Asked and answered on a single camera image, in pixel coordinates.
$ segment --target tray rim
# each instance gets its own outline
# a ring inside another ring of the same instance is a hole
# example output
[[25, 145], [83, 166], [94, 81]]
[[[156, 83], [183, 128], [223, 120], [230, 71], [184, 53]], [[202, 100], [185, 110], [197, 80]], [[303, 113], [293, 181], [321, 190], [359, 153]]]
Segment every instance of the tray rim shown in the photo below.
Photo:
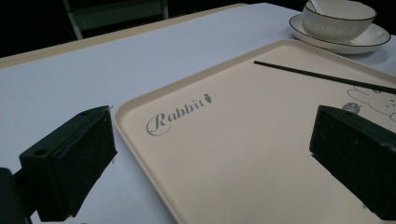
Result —
[[171, 204], [171, 202], [169, 200], [169, 196], [161, 188], [161, 183], [159, 183], [159, 181], [155, 178], [155, 175], [150, 171], [149, 167], [145, 163], [144, 158], [142, 158], [142, 156], [139, 154], [138, 150], [135, 149], [134, 142], [131, 142], [130, 138], [126, 136], [126, 133], [123, 131], [123, 128], [121, 125], [122, 116], [127, 111], [134, 110], [142, 105], [148, 104], [149, 102], [159, 99], [159, 98], [161, 98], [167, 94], [170, 94], [174, 91], [186, 88], [189, 85], [191, 85], [197, 81], [203, 80], [207, 77], [211, 77], [211, 76], [215, 75], [216, 73], [224, 71], [232, 66], [236, 66], [236, 65], [243, 63], [247, 60], [250, 60], [252, 58], [260, 56], [260, 55], [264, 54], [265, 52], [268, 52], [272, 49], [276, 49], [276, 48], [279, 48], [279, 47], [282, 47], [285, 45], [292, 45], [294, 47], [308, 49], [310, 51], [313, 51], [313, 52], [321, 54], [321, 55], [324, 54], [326, 57], [329, 57], [332, 60], [349, 63], [349, 65], [351, 67], [363, 69], [363, 70], [365, 70], [366, 73], [373, 74], [374, 76], [388, 77], [390, 79], [393, 79], [394, 83], [396, 83], [396, 77], [391, 74], [384, 73], [382, 71], [379, 71], [372, 67], [369, 67], [365, 64], [357, 63], [357, 62], [352, 61], [348, 58], [345, 58], [341, 55], [332, 53], [325, 49], [317, 48], [315, 46], [306, 44], [305, 42], [302, 42], [299, 40], [282, 39], [282, 40], [273, 42], [269, 45], [263, 46], [259, 49], [254, 49], [253, 51], [250, 51], [248, 53], [242, 54], [240, 56], [236, 56], [235, 58], [232, 58], [231, 60], [228, 60], [223, 63], [219, 63], [219, 64], [216, 64], [209, 68], [206, 68], [206, 69], [204, 69], [200, 72], [197, 72], [195, 74], [189, 75], [187, 77], [183, 77], [182, 79], [179, 79], [177, 81], [174, 81], [172, 83], [164, 85], [164, 86], [162, 86], [158, 89], [155, 89], [153, 91], [143, 93], [139, 96], [136, 96], [135, 98], [132, 98], [132, 99], [127, 100], [126, 102], [122, 103], [116, 109], [116, 112], [114, 113], [114, 116], [113, 116], [113, 120], [114, 120], [116, 129], [117, 129], [118, 133], [121, 135], [122, 140], [125, 142], [125, 144], [129, 148], [129, 150], [133, 153], [134, 157], [136, 158], [137, 162], [139, 163], [139, 166], [144, 171], [144, 173], [146, 174], [147, 178], [149, 179], [151, 185], [155, 188], [156, 192], [160, 195], [163, 203], [166, 205], [167, 209], [172, 214], [173, 218], [176, 220], [177, 223], [185, 223], [185, 218]]

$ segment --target white bowl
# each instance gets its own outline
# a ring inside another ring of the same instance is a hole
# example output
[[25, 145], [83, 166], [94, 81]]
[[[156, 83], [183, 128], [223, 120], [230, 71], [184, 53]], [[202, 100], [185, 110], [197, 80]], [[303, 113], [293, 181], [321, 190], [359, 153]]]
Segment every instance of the white bowl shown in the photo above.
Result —
[[372, 23], [367, 30], [353, 40], [333, 43], [308, 35], [302, 26], [302, 15], [290, 18], [292, 32], [297, 39], [316, 47], [338, 54], [360, 54], [379, 49], [390, 41], [391, 35], [382, 27]]
[[376, 11], [360, 2], [317, 0], [323, 14], [307, 2], [303, 9], [303, 27], [311, 36], [332, 42], [348, 41], [361, 35], [372, 24]]

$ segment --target cartoon drawing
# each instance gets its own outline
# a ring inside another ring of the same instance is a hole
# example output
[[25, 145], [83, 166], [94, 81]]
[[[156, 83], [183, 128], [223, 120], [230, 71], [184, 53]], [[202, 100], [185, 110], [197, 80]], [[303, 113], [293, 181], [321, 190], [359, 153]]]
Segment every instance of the cartoon drawing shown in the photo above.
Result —
[[392, 121], [396, 122], [395, 94], [365, 89], [357, 86], [354, 86], [352, 90], [348, 90], [347, 93], [353, 99], [367, 104], [376, 112], [389, 116]]

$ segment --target table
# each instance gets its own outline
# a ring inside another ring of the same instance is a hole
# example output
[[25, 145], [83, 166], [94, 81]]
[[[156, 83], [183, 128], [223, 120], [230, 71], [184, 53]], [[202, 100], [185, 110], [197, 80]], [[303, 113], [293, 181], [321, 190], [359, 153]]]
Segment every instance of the table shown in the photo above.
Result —
[[[0, 165], [14, 174], [25, 149], [81, 111], [110, 105], [114, 113], [131, 98], [293, 39], [289, 18], [301, 13], [265, 3], [224, 9], [0, 60]], [[346, 57], [396, 76], [395, 52], [393, 36], [375, 52]], [[114, 134], [119, 154], [78, 215], [65, 223], [175, 223], [115, 129]], [[32, 220], [40, 223], [36, 214]]]

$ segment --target saucer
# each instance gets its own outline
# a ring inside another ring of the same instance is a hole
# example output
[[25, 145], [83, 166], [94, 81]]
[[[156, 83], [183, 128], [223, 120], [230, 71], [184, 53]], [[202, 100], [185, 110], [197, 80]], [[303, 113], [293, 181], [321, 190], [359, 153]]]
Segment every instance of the saucer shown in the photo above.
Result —
[[390, 34], [383, 28], [371, 24], [363, 34], [353, 40], [345, 42], [331, 42], [308, 35], [302, 26], [302, 15], [297, 15], [289, 20], [293, 34], [305, 43], [326, 49], [338, 54], [359, 54], [378, 49], [390, 41]]

